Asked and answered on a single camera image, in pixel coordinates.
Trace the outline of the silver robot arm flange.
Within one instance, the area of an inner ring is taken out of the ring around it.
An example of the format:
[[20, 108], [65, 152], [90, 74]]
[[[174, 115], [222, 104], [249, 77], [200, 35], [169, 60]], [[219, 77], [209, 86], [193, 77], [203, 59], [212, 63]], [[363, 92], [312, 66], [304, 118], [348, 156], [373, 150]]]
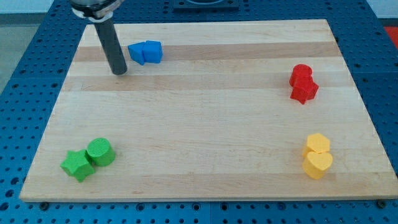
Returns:
[[104, 22], [112, 18], [113, 12], [124, 0], [69, 0], [73, 13], [91, 22]]

